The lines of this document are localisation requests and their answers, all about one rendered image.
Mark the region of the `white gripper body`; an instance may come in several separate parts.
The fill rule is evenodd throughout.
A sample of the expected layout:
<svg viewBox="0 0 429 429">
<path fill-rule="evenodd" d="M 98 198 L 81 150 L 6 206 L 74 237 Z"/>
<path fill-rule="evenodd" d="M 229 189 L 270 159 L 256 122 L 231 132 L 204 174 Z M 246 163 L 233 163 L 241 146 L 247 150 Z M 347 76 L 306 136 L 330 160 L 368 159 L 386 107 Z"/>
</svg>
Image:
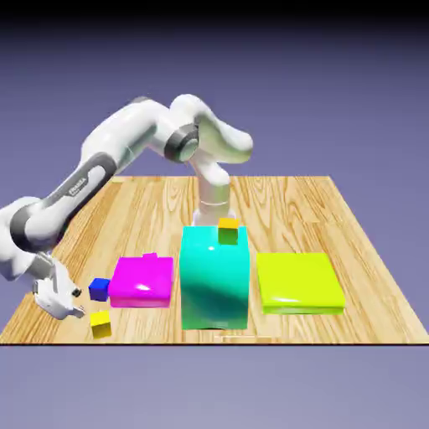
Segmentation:
<svg viewBox="0 0 429 429">
<path fill-rule="evenodd" d="M 34 283 L 34 301 L 52 317 L 63 320 L 78 316 L 74 305 L 75 284 L 70 280 L 67 269 L 61 264 L 54 266 L 53 274 Z"/>
</svg>

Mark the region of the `small blue cube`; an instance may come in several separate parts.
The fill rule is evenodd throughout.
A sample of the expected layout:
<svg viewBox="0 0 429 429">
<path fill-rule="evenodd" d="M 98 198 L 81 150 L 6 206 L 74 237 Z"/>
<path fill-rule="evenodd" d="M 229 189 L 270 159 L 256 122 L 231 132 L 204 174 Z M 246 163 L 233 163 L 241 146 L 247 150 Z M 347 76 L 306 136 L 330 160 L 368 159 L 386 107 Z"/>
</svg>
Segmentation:
<svg viewBox="0 0 429 429">
<path fill-rule="evenodd" d="M 94 278 L 89 285 L 89 294 L 92 301 L 106 302 L 108 299 L 109 279 Z"/>
</svg>

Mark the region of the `small yellow cube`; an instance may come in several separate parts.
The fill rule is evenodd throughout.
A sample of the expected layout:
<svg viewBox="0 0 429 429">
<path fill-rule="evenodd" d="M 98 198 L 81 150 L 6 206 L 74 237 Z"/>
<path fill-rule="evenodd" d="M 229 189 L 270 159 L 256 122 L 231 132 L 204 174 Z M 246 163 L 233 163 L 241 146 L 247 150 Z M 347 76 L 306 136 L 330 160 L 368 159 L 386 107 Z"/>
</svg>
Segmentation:
<svg viewBox="0 0 429 429">
<path fill-rule="evenodd" d="M 111 319 L 108 311 L 99 311 L 90 314 L 90 327 L 94 339 L 103 339 L 111 336 Z"/>
</svg>

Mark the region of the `small orange cube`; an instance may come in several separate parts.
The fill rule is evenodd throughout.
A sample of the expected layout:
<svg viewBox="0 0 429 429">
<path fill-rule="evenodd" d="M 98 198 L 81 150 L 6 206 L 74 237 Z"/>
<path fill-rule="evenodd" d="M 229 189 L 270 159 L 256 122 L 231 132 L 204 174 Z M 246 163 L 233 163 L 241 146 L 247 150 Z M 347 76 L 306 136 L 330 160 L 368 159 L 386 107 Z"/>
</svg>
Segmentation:
<svg viewBox="0 0 429 429">
<path fill-rule="evenodd" d="M 218 223 L 218 242 L 221 245 L 236 245 L 240 222 L 235 218 L 220 218 Z"/>
</svg>

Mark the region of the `large magenta box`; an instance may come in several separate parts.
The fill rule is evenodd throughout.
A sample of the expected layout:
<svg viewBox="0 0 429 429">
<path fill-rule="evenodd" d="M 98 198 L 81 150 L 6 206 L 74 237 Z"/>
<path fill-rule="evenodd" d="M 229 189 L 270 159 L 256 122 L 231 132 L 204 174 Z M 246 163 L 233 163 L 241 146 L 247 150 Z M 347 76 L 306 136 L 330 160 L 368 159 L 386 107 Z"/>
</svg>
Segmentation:
<svg viewBox="0 0 429 429">
<path fill-rule="evenodd" d="M 108 287 L 110 304 L 114 308 L 168 308 L 173 281 L 172 257 L 122 257 Z"/>
</svg>

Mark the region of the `large cyan box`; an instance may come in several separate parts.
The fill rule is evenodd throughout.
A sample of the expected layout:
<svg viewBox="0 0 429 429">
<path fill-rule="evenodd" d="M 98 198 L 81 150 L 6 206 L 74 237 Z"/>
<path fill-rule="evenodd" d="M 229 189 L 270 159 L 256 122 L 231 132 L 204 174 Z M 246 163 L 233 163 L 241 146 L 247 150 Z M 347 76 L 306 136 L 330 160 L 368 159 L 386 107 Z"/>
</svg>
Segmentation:
<svg viewBox="0 0 429 429">
<path fill-rule="evenodd" d="M 222 239 L 214 225 L 183 227 L 179 253 L 182 329 L 246 329 L 250 274 L 245 226 Z"/>
</svg>

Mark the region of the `large yellow-green box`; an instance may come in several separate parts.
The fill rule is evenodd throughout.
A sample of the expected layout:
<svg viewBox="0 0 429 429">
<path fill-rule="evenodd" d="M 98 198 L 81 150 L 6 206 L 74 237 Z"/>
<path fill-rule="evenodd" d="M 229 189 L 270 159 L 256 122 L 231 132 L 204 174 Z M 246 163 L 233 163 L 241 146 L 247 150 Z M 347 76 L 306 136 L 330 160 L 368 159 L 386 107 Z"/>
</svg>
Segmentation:
<svg viewBox="0 0 429 429">
<path fill-rule="evenodd" d="M 325 253 L 259 253 L 264 314 L 340 314 L 345 298 Z"/>
</svg>

